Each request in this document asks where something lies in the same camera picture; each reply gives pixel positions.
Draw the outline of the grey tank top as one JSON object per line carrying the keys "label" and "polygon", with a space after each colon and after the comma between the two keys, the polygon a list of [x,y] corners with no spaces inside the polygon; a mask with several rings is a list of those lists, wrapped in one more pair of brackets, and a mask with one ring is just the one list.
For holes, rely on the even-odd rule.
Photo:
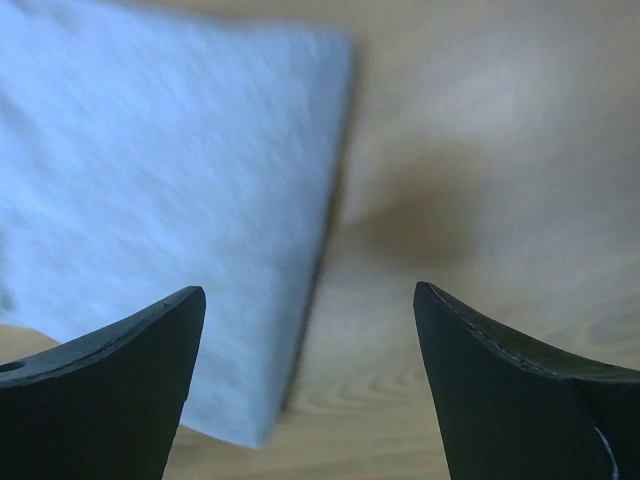
{"label": "grey tank top", "polygon": [[181,421],[263,446],[308,318],[354,56],[326,25],[3,2],[2,322],[63,343],[198,285]]}

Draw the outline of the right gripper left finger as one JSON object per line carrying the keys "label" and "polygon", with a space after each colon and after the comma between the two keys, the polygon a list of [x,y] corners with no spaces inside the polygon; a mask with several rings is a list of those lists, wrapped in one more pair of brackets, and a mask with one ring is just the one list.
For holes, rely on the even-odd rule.
{"label": "right gripper left finger", "polygon": [[160,479],[194,371],[206,299],[184,288],[1,367],[4,479]]}

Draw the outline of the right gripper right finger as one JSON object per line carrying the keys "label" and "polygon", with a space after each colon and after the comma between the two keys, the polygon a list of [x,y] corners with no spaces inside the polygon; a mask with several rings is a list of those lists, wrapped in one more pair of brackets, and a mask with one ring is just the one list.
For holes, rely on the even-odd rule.
{"label": "right gripper right finger", "polygon": [[638,371],[553,347],[431,283],[413,308],[451,478],[638,478]]}

